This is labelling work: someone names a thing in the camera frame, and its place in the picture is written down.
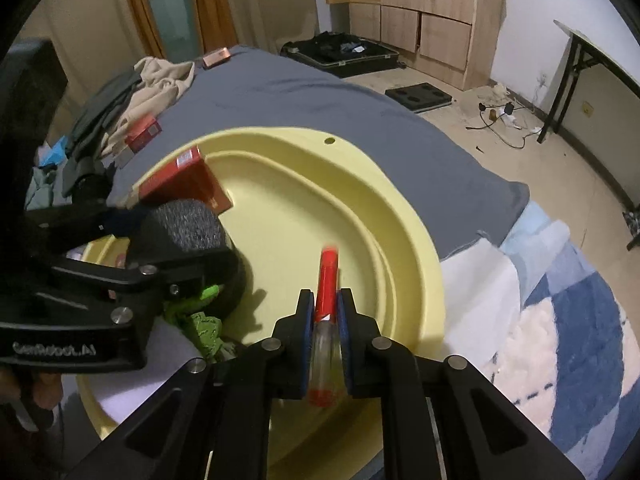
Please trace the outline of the person left hand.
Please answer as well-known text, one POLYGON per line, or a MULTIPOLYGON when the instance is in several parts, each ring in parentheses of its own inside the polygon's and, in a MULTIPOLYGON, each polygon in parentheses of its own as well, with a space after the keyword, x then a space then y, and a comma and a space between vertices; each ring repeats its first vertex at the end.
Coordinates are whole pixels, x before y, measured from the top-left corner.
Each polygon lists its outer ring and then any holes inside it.
POLYGON ((53 410, 62 397, 60 374, 1 369, 1 403, 14 409, 27 431, 50 429, 54 422, 53 410))

